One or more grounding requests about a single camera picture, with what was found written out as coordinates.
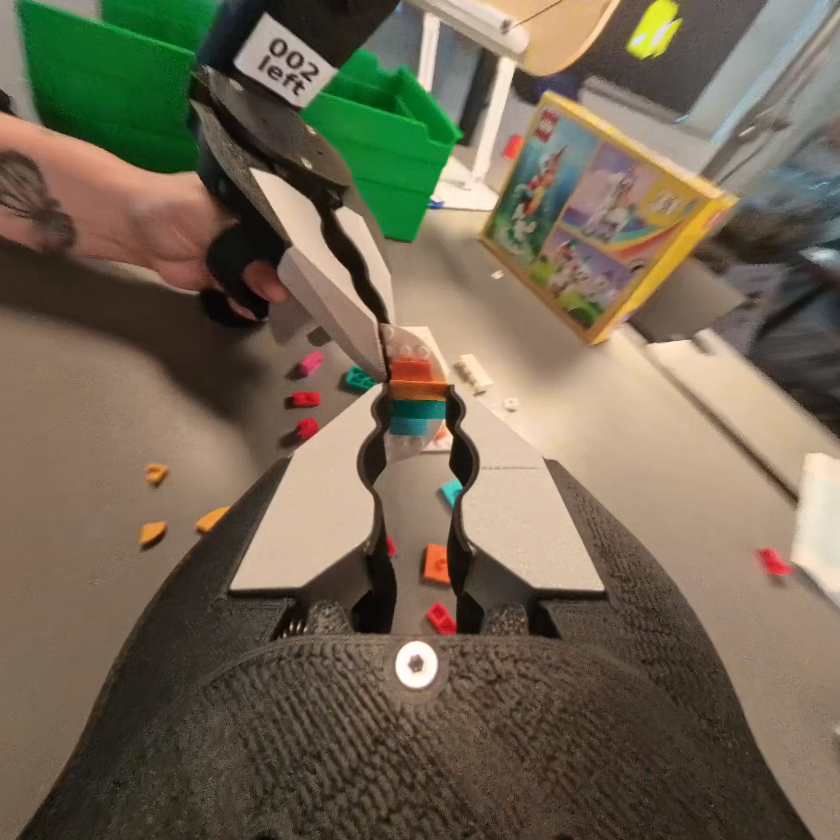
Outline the yellow lego set box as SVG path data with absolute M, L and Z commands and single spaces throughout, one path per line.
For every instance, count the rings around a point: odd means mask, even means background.
M 584 343 L 597 345 L 737 202 L 549 91 L 479 238 Z

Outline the long white lego brick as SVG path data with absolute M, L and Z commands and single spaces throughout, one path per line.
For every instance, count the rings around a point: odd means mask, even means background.
M 486 394 L 494 385 L 483 364 L 472 353 L 461 354 L 454 362 L 454 368 L 474 396 Z

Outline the lego instruction booklet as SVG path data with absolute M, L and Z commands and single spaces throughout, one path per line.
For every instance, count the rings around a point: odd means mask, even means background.
M 839 460 L 804 458 L 791 561 L 839 606 Z

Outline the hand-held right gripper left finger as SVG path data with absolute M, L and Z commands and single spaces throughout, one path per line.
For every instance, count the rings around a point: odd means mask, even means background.
M 392 626 L 396 575 L 375 490 L 389 406 L 385 385 L 375 385 L 287 459 L 231 595 L 336 602 L 357 627 Z

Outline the person's left forearm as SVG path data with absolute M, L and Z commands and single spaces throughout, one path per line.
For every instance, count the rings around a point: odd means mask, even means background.
M 48 255 L 136 266 L 141 170 L 85 141 L 21 120 L 1 93 L 1 237 Z

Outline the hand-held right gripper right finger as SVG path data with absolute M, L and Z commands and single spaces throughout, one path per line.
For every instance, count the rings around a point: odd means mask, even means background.
M 539 624 L 543 604 L 599 602 L 606 587 L 549 462 L 459 385 L 449 387 L 449 467 L 460 482 L 448 536 L 459 631 L 508 608 Z

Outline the rainbow lego plate assembly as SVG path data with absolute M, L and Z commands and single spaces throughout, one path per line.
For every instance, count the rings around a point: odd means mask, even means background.
M 389 420 L 383 437 L 388 462 L 449 451 L 449 371 L 430 329 L 383 324 L 380 335 L 389 371 Z

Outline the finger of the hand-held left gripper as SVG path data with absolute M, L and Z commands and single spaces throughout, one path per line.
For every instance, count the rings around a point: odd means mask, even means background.
M 373 312 L 349 269 L 331 251 L 322 217 L 307 197 L 277 175 L 251 168 L 288 241 L 277 267 L 280 283 L 330 338 L 376 382 L 385 382 L 385 355 Z
M 335 294 L 362 320 L 395 323 L 392 273 L 369 218 L 347 199 L 352 191 L 329 191 L 329 252 L 338 266 L 330 269 Z

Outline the person's left hand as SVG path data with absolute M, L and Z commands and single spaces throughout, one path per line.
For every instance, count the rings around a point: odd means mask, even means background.
M 150 173 L 129 195 L 129 219 L 143 266 L 185 291 L 221 291 L 207 265 L 211 244 L 238 218 L 197 174 Z

